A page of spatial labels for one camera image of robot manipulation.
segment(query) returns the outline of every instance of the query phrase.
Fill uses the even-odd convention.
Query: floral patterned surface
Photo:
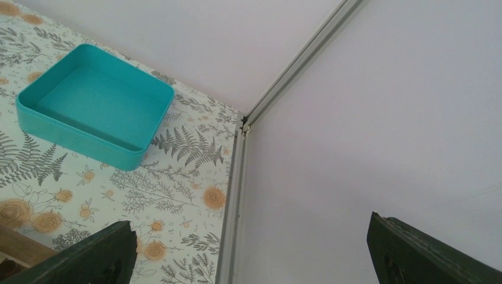
[[[171,84],[141,164],[123,172],[17,124],[17,93],[90,43]],[[237,112],[12,2],[0,1],[0,224],[57,251],[118,220],[138,235],[132,283],[214,283]]]

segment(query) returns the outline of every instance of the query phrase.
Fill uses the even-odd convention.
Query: teal plastic bin
[[[168,84],[83,44],[21,91],[16,106],[26,133],[134,170],[173,98]]]

